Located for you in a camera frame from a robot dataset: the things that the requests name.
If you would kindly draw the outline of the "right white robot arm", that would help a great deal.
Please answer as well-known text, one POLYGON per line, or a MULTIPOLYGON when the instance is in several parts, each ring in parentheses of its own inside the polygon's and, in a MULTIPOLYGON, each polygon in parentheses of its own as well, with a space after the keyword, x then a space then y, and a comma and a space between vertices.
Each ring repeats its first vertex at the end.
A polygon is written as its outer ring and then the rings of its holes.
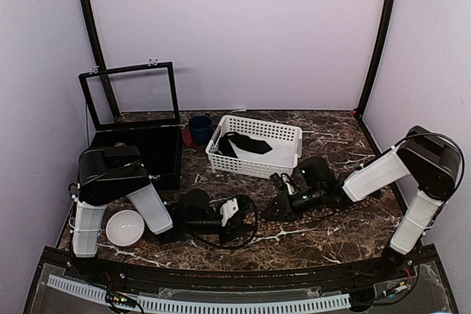
POLYGON ((388 254, 375 265, 375 273, 390 280, 402 271, 402 256, 416 246, 459 189, 465 156, 448 136, 413 126, 404 138, 341 179, 320 156, 302 161, 298 169, 306 190, 300 190, 288 174, 272 174, 278 194, 261 213, 262 218, 291 221, 317 207, 343 210, 385 187, 408 187, 405 214, 386 246, 388 254))

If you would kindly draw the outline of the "brown floral patterned tie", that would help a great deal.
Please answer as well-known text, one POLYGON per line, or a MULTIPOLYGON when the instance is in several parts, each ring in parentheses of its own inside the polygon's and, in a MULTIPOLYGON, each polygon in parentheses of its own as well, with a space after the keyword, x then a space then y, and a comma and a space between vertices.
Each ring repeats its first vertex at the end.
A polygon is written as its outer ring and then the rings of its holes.
POLYGON ((331 215, 341 214, 354 208, 351 201, 341 204, 325 203, 323 199, 295 199, 292 202, 289 198, 276 196, 261 211, 262 220, 270 222, 294 222, 303 219, 305 216, 318 216, 327 218, 331 215))

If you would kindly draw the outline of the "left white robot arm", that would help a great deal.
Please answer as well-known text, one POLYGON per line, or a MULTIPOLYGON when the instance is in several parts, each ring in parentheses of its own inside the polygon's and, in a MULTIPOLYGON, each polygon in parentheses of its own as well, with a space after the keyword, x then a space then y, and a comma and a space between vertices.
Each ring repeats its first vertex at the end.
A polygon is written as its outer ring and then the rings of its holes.
POLYGON ((249 196, 237 195, 212 207, 205 191, 193 189, 166 205, 152 181, 135 146, 93 147, 79 156, 78 180, 68 187, 75 205, 71 251, 76 271, 89 282, 104 275, 103 264, 94 257, 105 210, 122 198, 133 205, 133 218, 161 243, 191 236, 216 249, 236 250, 254 239, 259 218, 249 196))

